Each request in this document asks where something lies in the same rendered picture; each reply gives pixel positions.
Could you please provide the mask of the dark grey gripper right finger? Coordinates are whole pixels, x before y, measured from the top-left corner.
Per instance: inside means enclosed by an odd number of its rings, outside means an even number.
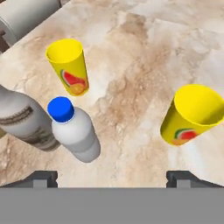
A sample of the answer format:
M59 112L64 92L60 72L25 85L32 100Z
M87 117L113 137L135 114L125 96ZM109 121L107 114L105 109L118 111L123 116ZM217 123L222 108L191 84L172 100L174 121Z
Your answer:
M167 188L222 188L222 185L199 179L189 171L168 171L166 178Z

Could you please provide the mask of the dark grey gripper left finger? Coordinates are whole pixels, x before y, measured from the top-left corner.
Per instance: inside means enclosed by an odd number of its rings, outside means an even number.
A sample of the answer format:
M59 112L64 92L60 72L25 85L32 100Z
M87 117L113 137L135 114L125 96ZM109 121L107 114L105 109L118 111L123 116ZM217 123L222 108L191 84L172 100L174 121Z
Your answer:
M58 172L57 171L34 171L25 179L15 181L4 185L4 188L57 188Z

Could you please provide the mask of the grey can with dark print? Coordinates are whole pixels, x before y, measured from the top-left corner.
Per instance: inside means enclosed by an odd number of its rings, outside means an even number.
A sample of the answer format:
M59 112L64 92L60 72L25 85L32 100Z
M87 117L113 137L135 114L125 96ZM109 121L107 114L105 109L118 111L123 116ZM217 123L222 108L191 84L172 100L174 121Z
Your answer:
M52 132L52 119L30 96L0 85L0 128L42 150L60 146Z

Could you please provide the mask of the white bottle with blue cap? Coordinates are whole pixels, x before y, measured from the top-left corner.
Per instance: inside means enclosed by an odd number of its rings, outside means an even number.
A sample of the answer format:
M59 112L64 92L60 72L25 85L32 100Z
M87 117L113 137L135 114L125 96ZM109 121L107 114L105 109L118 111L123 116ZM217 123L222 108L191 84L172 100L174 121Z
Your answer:
M71 101L58 96L47 106L52 117L55 138L83 163L91 163L101 154L100 141L87 112L75 107Z

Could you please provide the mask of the yellow cup with fruit print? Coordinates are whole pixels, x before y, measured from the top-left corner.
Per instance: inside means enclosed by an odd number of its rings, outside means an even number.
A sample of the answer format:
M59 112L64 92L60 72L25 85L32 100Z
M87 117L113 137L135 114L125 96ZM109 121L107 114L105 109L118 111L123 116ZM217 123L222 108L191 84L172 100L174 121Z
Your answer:
M182 145L224 121L224 99L210 87L188 84L178 89L160 128L171 145Z
M84 95L88 91L88 73L79 40L57 40L46 48L45 56L70 95Z

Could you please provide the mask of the pale grey cylindrical stool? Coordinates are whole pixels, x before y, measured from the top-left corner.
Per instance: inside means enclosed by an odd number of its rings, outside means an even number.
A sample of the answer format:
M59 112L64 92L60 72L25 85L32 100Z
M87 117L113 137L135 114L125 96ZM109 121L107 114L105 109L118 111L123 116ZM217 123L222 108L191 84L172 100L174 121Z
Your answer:
M3 39L13 46L60 8L60 0L5 0L0 3Z

